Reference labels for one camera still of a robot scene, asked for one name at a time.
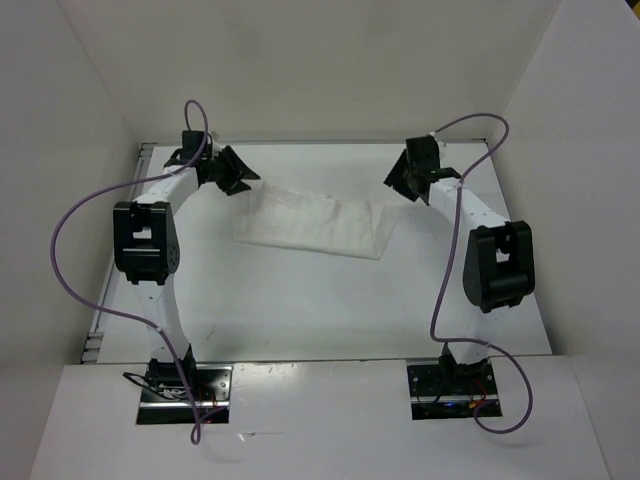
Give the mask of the white pleated skirt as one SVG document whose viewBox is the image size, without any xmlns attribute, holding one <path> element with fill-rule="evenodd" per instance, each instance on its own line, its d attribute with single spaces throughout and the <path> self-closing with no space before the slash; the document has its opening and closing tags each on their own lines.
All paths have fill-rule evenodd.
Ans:
<svg viewBox="0 0 640 480">
<path fill-rule="evenodd" d="M 394 206 L 269 183 L 234 196 L 230 206 L 237 242 L 368 260 L 381 258 L 399 219 Z"/>
</svg>

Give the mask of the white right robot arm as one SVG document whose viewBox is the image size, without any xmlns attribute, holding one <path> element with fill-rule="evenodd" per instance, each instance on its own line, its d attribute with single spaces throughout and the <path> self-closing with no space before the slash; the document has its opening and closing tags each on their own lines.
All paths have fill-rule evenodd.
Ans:
<svg viewBox="0 0 640 480">
<path fill-rule="evenodd" d="M 531 227 L 496 213 L 465 186 L 465 177 L 441 165 L 442 149 L 428 134 L 405 141 L 397 167 L 402 191 L 422 200 L 453 226 L 449 258 L 436 297 L 430 336 L 443 345 L 438 380 L 450 393 L 462 392 L 487 364 L 497 322 L 535 288 Z M 436 325 L 456 258 L 463 259 L 461 285 L 474 308 L 462 334 L 440 337 Z"/>
</svg>

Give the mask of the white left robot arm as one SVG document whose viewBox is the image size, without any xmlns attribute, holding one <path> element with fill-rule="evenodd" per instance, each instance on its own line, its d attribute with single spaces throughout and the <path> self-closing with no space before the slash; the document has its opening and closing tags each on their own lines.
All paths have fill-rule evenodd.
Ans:
<svg viewBox="0 0 640 480">
<path fill-rule="evenodd" d="M 181 254 L 174 214 L 207 183 L 231 198 L 232 236 L 241 243 L 378 260 L 399 218 L 394 206 L 273 186 L 231 146 L 221 146 L 205 131 L 183 131 L 181 147 L 154 184 L 113 209 L 116 267 L 161 335 L 144 381 L 164 386 L 180 400 L 197 392 L 200 377 L 175 296 Z"/>
</svg>

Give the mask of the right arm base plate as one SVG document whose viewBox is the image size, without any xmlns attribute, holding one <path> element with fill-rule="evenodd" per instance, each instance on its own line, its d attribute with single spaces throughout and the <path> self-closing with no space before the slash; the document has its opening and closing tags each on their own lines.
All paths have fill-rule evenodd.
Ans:
<svg viewBox="0 0 640 480">
<path fill-rule="evenodd" d="M 407 383 L 413 421 L 502 416 L 493 368 L 487 363 L 479 375 L 469 379 L 446 380 L 436 359 L 408 362 Z"/>
</svg>

